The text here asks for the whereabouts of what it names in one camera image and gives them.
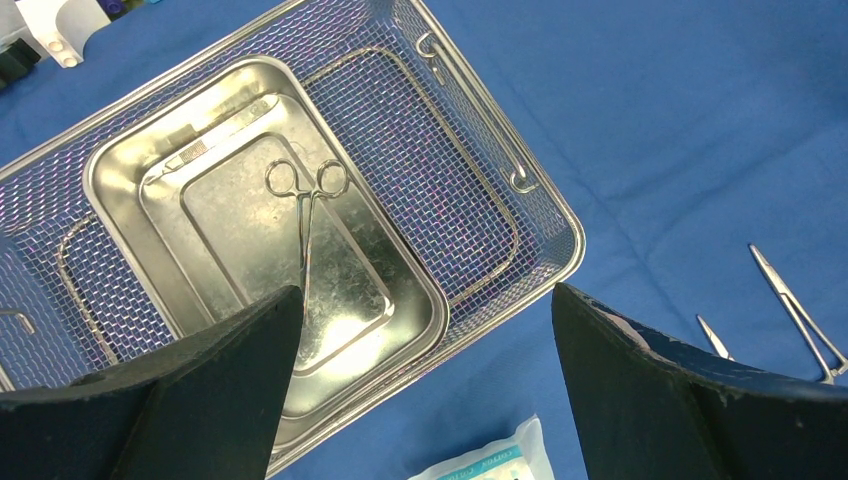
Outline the steel ring-handled forceps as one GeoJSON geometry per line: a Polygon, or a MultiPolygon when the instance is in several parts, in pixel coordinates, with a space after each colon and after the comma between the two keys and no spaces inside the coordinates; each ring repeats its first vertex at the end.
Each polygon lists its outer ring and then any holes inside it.
{"type": "Polygon", "coordinates": [[[696,314],[695,318],[696,318],[699,326],[701,327],[707,341],[711,345],[714,353],[717,356],[719,356],[720,358],[723,358],[723,359],[726,359],[726,360],[729,360],[729,361],[734,361],[734,357],[732,356],[732,354],[730,353],[728,348],[725,346],[725,344],[719,338],[719,336],[715,333],[715,331],[710,327],[710,325],[705,320],[705,318],[703,316],[701,316],[700,314],[696,314]]]}

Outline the white sterile packet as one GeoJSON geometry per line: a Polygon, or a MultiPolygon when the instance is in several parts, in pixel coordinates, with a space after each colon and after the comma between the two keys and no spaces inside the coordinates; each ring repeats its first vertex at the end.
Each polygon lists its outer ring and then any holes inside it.
{"type": "Polygon", "coordinates": [[[536,415],[533,415],[522,422],[511,436],[439,462],[409,477],[409,480],[553,480],[554,478],[545,449],[541,422],[536,415]]]}

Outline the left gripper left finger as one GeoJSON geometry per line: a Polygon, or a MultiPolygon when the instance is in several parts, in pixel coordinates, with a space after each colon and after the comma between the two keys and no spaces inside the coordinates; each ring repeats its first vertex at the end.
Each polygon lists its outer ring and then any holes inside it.
{"type": "Polygon", "coordinates": [[[285,286],[59,388],[1,397],[5,479],[262,479],[304,318],[285,286]]]}

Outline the steel hemostat forceps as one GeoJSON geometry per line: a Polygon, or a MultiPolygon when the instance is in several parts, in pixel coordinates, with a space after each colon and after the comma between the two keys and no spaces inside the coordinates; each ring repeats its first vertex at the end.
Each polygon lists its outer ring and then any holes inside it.
{"type": "Polygon", "coordinates": [[[847,372],[847,356],[824,333],[761,250],[753,243],[748,244],[748,249],[763,277],[794,322],[818,363],[822,371],[822,378],[819,382],[826,385],[835,385],[836,379],[847,372]],[[836,366],[831,367],[827,362],[818,346],[819,343],[835,357],[837,360],[836,366]]]}

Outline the steel needle holder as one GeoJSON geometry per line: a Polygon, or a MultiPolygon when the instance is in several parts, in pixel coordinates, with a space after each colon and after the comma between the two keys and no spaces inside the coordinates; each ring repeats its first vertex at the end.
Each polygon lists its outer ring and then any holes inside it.
{"type": "Polygon", "coordinates": [[[278,158],[270,162],[264,171],[264,187],[268,193],[277,198],[293,198],[296,204],[295,213],[298,224],[300,287],[304,299],[309,296],[309,276],[311,266],[311,233],[316,200],[336,199],[345,194],[351,183],[347,166],[338,159],[325,160],[317,168],[315,181],[306,187],[301,186],[302,175],[293,160],[278,158]],[[291,173],[290,185],[283,189],[273,186],[272,174],[278,167],[285,166],[291,173]],[[340,172],[341,183],[335,190],[323,185],[325,175],[331,170],[340,172]]]}

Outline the metal mesh tray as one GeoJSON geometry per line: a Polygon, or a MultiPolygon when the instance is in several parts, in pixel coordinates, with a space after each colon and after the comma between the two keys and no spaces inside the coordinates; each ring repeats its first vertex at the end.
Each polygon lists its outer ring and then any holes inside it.
{"type": "Polygon", "coordinates": [[[277,473],[571,275],[585,234],[453,41],[420,1],[287,1],[4,167],[1,303],[34,322],[1,333],[16,387],[61,385],[108,355],[160,346],[164,326],[86,204],[85,154],[226,61],[285,61],[451,305],[435,350],[277,448],[277,473]]]}

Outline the steel instrument pan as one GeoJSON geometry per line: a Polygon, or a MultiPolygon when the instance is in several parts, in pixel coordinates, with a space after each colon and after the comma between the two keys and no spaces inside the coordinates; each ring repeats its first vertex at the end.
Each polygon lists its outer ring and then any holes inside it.
{"type": "Polygon", "coordinates": [[[293,160],[301,186],[328,159],[350,185],[316,200],[307,313],[273,449],[328,436],[394,389],[449,323],[443,291],[403,239],[347,152],[280,60],[243,57],[102,143],[83,189],[176,338],[300,287],[293,198],[264,187],[266,166],[293,160]],[[155,164],[265,95],[279,103],[151,185],[155,164]]]}

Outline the blue surgical wrap cloth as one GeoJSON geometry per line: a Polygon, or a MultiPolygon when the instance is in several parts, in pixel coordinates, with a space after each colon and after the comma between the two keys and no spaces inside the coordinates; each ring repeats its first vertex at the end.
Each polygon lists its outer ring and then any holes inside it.
{"type": "MultiPolygon", "coordinates": [[[[568,282],[708,352],[818,380],[758,246],[847,356],[847,1],[424,1],[579,217],[568,282]]],[[[162,1],[1,90],[1,165],[281,1],[162,1]]],[[[536,414],[587,479],[545,296],[274,479],[407,479],[536,414]]]]}

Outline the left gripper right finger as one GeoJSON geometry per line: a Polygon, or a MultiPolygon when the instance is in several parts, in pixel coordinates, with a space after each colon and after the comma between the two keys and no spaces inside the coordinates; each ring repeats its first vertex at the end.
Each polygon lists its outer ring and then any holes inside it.
{"type": "Polygon", "coordinates": [[[557,284],[552,326],[592,479],[843,479],[847,390],[723,359],[557,284]]]}

